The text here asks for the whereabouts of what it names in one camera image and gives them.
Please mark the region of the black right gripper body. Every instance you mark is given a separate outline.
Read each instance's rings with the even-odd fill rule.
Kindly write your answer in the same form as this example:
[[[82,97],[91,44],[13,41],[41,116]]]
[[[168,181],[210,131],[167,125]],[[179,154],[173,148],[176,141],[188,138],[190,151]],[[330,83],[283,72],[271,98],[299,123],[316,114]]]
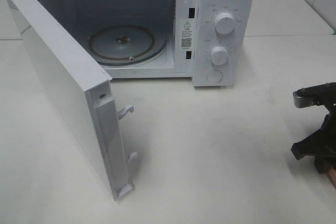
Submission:
[[[302,97],[312,97],[316,106],[325,106],[329,113],[325,116],[320,129],[294,143],[291,151],[297,160],[305,156],[314,157],[314,165],[320,174],[335,168],[335,83],[297,90]]]

